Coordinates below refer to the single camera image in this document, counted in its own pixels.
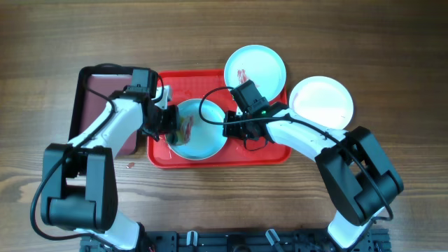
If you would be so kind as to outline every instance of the wood grain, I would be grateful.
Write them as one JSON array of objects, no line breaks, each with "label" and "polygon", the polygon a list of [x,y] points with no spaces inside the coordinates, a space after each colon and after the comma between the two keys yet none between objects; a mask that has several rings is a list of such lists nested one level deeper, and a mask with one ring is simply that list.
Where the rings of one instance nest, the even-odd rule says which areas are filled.
[{"label": "wood grain", "polygon": [[[349,125],[376,134],[405,182],[394,251],[448,247],[448,4],[443,1],[0,1],[0,251],[77,251],[33,233],[43,149],[67,141],[79,70],[223,68],[262,44],[287,66],[350,91]],[[315,164],[164,171],[139,151],[115,162],[120,210],[148,230],[322,228],[333,218]],[[129,162],[135,167],[126,169]],[[45,228],[53,234],[62,232]]]}]

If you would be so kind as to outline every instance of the red tray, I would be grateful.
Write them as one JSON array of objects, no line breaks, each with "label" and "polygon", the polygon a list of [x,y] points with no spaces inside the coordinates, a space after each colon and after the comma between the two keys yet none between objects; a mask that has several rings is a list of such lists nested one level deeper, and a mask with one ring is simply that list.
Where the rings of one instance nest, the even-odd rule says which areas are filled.
[{"label": "red tray", "polygon": [[[210,90],[224,87],[224,70],[202,70],[202,71],[166,71],[160,73],[165,85],[173,89],[173,100],[169,105],[203,98]],[[232,95],[226,90],[219,90],[207,97],[210,101],[220,106],[224,112],[236,111],[237,104]],[[273,102],[287,103],[286,90],[279,94]],[[159,168],[199,168],[199,167],[229,167],[239,165],[273,165],[285,162],[291,155],[291,148],[275,143],[268,143],[261,150],[249,151],[244,148],[243,141],[229,138],[224,147],[214,156],[205,160],[187,160],[175,154],[161,136],[156,142],[148,138],[148,158]]]}]

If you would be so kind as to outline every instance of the white plate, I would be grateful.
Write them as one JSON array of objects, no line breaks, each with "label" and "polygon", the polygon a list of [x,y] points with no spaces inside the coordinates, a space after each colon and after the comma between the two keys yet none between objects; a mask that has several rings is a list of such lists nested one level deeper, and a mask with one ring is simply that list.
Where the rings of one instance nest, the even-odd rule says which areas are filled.
[{"label": "white plate", "polygon": [[300,81],[289,96],[289,107],[308,120],[337,130],[350,123],[354,112],[349,91],[325,76]]},{"label": "white plate", "polygon": [[[189,99],[178,105],[179,116],[193,116],[190,140],[181,146],[169,146],[175,154],[189,160],[210,158],[224,146],[227,137],[223,136],[223,126],[211,125],[199,117],[201,99]],[[223,122],[224,111],[211,101],[202,104],[202,115],[210,121]]]},{"label": "white plate", "polygon": [[266,46],[248,45],[234,52],[225,64],[225,84],[235,88],[244,83],[239,78],[244,75],[243,71],[268,101],[277,97],[285,86],[285,64],[278,54]]}]

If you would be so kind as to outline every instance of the light blue bowl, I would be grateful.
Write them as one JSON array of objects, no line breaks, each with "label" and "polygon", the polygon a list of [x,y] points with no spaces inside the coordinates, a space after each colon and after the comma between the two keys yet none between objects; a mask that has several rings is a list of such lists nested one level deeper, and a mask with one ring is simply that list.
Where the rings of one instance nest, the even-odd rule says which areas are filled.
[{"label": "light blue bowl", "polygon": [[[188,160],[204,160],[217,154],[224,146],[227,137],[223,136],[222,125],[211,125],[199,117],[201,99],[189,99],[178,105],[181,118],[193,116],[190,140],[181,146],[169,146],[175,154]],[[213,122],[223,122],[225,113],[216,104],[205,100],[202,104],[202,115]]]}]

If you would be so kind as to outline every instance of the dark red tray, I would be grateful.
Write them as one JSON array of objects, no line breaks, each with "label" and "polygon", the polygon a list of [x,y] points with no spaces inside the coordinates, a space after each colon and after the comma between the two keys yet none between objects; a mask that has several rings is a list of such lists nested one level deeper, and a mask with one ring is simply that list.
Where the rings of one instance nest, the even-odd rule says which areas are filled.
[{"label": "dark red tray", "polygon": [[[165,85],[170,85],[173,89],[173,100],[169,105],[180,104],[181,102],[203,98],[210,90],[217,87],[224,87],[224,70],[202,70],[202,71],[166,71],[160,73]],[[237,104],[232,99],[232,95],[226,90],[220,90],[207,97],[210,101],[220,106],[224,112],[236,111]],[[287,104],[286,90],[283,89],[273,102],[283,102]],[[161,136],[156,142],[148,138],[148,158],[159,168],[199,168],[199,167],[229,167],[240,165],[274,165],[285,162],[291,155],[291,148],[275,143],[268,143],[261,150],[249,151],[244,148],[243,141],[229,138],[224,147],[214,156],[205,160],[187,160],[175,154],[165,137]]]}]

